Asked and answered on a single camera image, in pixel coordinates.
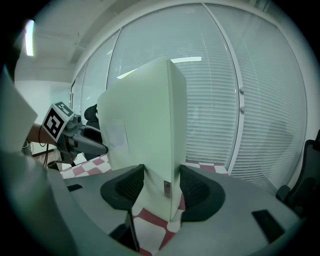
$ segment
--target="fluorescent light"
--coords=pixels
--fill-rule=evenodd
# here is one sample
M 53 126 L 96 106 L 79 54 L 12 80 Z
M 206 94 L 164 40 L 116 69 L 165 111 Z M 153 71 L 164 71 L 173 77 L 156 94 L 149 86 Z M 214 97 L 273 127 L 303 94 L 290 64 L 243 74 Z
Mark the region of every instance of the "fluorescent light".
M 29 20 L 25 25 L 25 50 L 26 55 L 33 56 L 34 49 L 33 49 L 33 33 L 34 33 L 34 24 L 33 20 Z
M 172 58 L 171 61 L 172 61 L 173 63 L 180 63 L 180 62 L 200 62 L 201 59 L 202 59 L 202 57 L 199 56 L 199 57 Z M 133 71 L 135 71 L 135 70 L 136 70 L 136 68 L 135 68 L 134 70 L 131 70 L 131 71 L 127 72 L 127 73 L 124 73 L 124 74 L 122 74 L 122 75 L 119 75 L 119 76 L 117 76 L 116 78 L 122 79 L 122 78 L 124 78 L 125 76 L 129 75 L 131 72 L 133 72 Z

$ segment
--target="office chair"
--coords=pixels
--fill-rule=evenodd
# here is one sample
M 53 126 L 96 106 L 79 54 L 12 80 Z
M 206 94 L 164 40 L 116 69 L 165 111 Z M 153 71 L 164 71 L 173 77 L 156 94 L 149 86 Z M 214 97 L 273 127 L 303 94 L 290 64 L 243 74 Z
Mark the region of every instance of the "office chair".
M 320 183 L 320 130 L 315 140 L 304 144 L 303 163 L 299 178 L 292 190 L 283 185 L 276 198 L 294 210 L 301 218 L 308 215 L 314 203 L 314 194 Z

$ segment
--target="ceiling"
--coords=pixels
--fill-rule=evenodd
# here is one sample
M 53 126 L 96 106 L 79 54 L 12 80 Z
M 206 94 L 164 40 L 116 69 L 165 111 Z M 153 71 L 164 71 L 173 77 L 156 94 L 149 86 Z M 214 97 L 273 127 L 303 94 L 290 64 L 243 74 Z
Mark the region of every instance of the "ceiling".
M 72 82 L 80 55 L 109 21 L 140 0 L 53 0 L 35 17 L 34 56 L 22 45 L 15 80 Z

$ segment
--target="checkered tablecloth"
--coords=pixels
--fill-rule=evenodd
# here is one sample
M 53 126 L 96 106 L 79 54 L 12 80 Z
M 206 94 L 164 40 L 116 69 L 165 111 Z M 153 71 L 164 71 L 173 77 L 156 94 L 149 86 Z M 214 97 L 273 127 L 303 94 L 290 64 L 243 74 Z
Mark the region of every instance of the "checkered tablecloth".
M 222 164 L 188 161 L 185 165 L 228 176 L 227 171 Z M 102 155 L 75 167 L 68 168 L 62 171 L 61 175 L 64 179 L 69 179 L 111 171 L 107 155 Z M 140 245 L 140 254 L 151 256 L 161 250 L 161 248 L 179 231 L 181 226 L 181 215 L 184 210 L 185 201 L 182 196 L 180 205 L 172 221 L 167 222 L 135 203 L 132 208 L 132 215 L 135 233 Z

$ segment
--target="chair armrest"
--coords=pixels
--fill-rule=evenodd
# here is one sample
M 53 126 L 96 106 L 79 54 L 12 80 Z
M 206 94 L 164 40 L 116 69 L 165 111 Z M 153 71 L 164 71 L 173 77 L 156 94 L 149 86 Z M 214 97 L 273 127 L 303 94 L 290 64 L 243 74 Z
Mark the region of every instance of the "chair armrest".
M 275 198 L 284 202 L 289 192 L 290 192 L 290 187 L 288 187 L 287 185 L 282 185 L 276 192 Z

